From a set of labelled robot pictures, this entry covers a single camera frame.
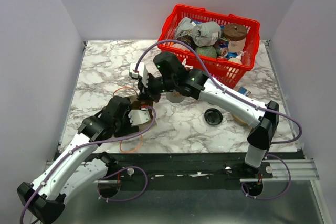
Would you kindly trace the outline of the cream printed paper bag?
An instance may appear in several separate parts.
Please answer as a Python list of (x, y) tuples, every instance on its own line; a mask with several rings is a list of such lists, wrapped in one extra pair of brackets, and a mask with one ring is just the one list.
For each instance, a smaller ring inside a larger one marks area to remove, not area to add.
[[(115, 94), (119, 90), (122, 90), (122, 89), (131, 89), (131, 90), (133, 90), (136, 93), (135, 97), (138, 96), (137, 90), (135, 88), (133, 88), (133, 87), (120, 87), (120, 88), (116, 89), (113, 92), (112, 96), (114, 97)], [(144, 123), (148, 122), (150, 120), (150, 115), (149, 115), (149, 112), (137, 111), (137, 110), (133, 111), (132, 110), (130, 112), (129, 119), (130, 119), (130, 122), (131, 122), (132, 126), (138, 126), (140, 124), (144, 124)], [(129, 151), (124, 151), (122, 149), (122, 143), (123, 143), (123, 141), (120, 141), (120, 143), (119, 143), (119, 150), (120, 150), (121, 153), (133, 153), (133, 152), (135, 152), (136, 150), (138, 150), (142, 146), (142, 144), (143, 144), (143, 135), (142, 134), (140, 135), (140, 144), (137, 147), (135, 147), (135, 148), (133, 148), (133, 149), (131, 149)]]

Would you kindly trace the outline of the brown cardboard cup carrier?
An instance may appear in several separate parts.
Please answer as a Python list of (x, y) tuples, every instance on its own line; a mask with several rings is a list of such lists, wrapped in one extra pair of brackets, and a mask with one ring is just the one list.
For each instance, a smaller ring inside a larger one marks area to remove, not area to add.
[(251, 128), (251, 126), (249, 126), (244, 120), (242, 120), (241, 118), (237, 117), (236, 115), (232, 114), (232, 117), (233, 117), (233, 119), (234, 119), (239, 125), (242, 125), (242, 126), (246, 126), (246, 127)]

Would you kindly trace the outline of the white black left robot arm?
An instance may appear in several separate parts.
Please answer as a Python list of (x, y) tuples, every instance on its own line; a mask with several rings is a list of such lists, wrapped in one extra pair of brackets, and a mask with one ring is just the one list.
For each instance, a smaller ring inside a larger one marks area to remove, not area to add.
[(112, 179), (116, 166), (108, 157), (98, 158), (84, 171), (77, 168), (100, 145), (139, 136), (139, 125), (150, 121), (150, 111), (133, 108), (129, 98), (115, 96), (93, 116), (85, 118), (67, 148), (31, 183), (21, 183), (17, 193), (24, 206), (40, 223), (53, 223), (65, 209), (70, 195), (85, 183), (102, 176)]

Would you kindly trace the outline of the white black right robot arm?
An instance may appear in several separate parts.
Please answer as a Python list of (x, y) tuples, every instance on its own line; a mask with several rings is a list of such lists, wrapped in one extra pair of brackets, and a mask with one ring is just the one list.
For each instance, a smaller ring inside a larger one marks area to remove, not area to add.
[(212, 80), (200, 69), (187, 70), (177, 56), (170, 52), (156, 55), (153, 63), (160, 77), (148, 73), (144, 63), (130, 65), (129, 75), (139, 81), (139, 98), (158, 102), (162, 93), (176, 91), (184, 97), (208, 102), (237, 116), (252, 128), (247, 138), (249, 147), (241, 171), (249, 178), (259, 174), (260, 165), (279, 123), (279, 104), (275, 101), (254, 101)]

